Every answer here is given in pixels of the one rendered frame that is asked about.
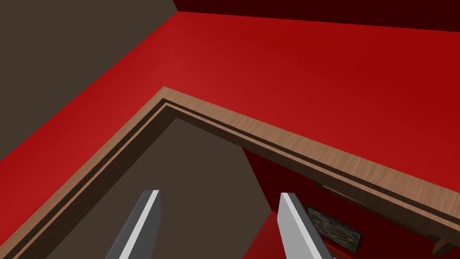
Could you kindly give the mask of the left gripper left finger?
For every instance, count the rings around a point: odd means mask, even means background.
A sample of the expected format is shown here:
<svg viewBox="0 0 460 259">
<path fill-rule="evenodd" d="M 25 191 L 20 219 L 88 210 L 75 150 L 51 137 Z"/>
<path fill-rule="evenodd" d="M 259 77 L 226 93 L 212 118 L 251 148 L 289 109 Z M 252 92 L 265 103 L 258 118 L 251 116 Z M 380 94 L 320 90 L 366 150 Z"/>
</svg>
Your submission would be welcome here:
<svg viewBox="0 0 460 259">
<path fill-rule="evenodd" d="M 151 259 L 161 221 L 160 192 L 146 190 L 105 259 Z"/>
</svg>

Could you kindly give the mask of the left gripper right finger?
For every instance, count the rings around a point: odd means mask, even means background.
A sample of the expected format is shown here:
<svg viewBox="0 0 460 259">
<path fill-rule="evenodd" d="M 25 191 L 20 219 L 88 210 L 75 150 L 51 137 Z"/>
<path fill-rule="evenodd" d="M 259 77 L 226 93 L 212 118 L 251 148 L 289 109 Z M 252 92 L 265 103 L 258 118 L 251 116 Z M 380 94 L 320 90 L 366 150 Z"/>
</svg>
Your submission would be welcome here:
<svg viewBox="0 0 460 259">
<path fill-rule="evenodd" d="M 335 259 L 294 193 L 280 194 L 277 223 L 286 259 Z"/>
</svg>

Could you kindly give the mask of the dark framed wall picture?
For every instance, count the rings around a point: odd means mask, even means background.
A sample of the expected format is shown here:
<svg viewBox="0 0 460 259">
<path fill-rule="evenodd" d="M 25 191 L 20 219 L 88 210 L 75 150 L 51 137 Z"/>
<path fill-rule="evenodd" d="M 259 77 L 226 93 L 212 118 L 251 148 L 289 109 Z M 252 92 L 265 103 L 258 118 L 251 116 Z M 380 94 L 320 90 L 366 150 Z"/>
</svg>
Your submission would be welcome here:
<svg viewBox="0 0 460 259">
<path fill-rule="evenodd" d="M 314 207 L 306 205 L 305 208 L 312 224 L 320 234 L 349 252 L 357 254 L 363 239 L 361 232 Z"/>
</svg>

